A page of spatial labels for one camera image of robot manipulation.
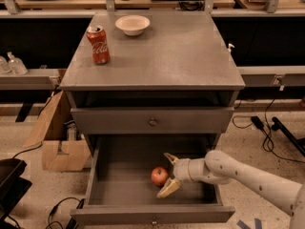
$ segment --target red can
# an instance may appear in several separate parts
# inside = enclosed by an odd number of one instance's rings
[[[88,27],[87,38],[92,44],[92,59],[95,64],[106,64],[111,60],[106,32],[102,26]]]

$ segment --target speckled floor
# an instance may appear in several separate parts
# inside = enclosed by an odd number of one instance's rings
[[[251,123],[250,116],[258,115],[264,120],[264,112],[270,101],[243,102],[234,116],[237,116],[235,124],[246,126]],[[296,138],[305,137],[305,109],[298,106],[298,101],[276,101],[267,112],[267,119],[271,121],[273,116],[295,135]],[[22,144],[37,116],[29,115],[25,122],[15,123],[15,116],[0,116],[0,158],[9,158],[22,151]],[[223,150],[235,159],[256,168],[282,176],[293,181],[305,182],[305,163],[285,161],[266,153],[262,149],[264,135],[254,125],[240,129],[230,123],[225,134],[219,140],[217,149]],[[298,159],[305,162],[305,158],[296,150],[295,146],[280,131],[273,132],[275,151],[280,156]],[[89,179],[89,169],[82,172],[49,172],[42,170],[41,150],[24,153],[19,158],[28,163],[25,179],[32,182],[32,186],[15,206],[10,215],[15,218],[22,228],[43,229],[48,225],[48,215],[51,208],[61,199],[66,197],[84,198]],[[202,224],[158,224],[154,228],[175,229],[235,229],[239,221],[243,221],[254,229],[254,219],[260,219],[262,229],[286,229],[289,228],[290,218],[284,212],[274,207],[270,202],[261,198],[237,181],[220,186],[220,194],[224,205],[235,208],[234,215],[226,223],[202,223]],[[77,201],[67,200],[63,202],[53,220],[58,220],[65,228],[70,219],[70,209],[75,208]],[[86,229],[146,229],[151,225],[119,225],[119,226],[87,226]]]

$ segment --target closed drawer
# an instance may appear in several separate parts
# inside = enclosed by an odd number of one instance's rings
[[[217,186],[185,183],[157,198],[151,182],[155,166],[171,169],[163,156],[206,155],[204,135],[102,135],[95,148],[83,209],[71,215],[81,225],[225,222],[234,213],[223,206]]]
[[[80,133],[214,134],[224,133],[233,107],[71,109]]]

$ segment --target apple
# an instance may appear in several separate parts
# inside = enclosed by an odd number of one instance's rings
[[[169,176],[170,176],[169,172],[166,168],[162,166],[157,166],[152,170],[152,174],[151,174],[152,183],[156,186],[162,187],[164,186]]]

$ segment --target white bowl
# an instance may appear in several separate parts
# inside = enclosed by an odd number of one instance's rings
[[[115,26],[122,30],[126,35],[136,36],[141,34],[149,25],[150,20],[147,17],[139,15],[128,15],[119,18]]]

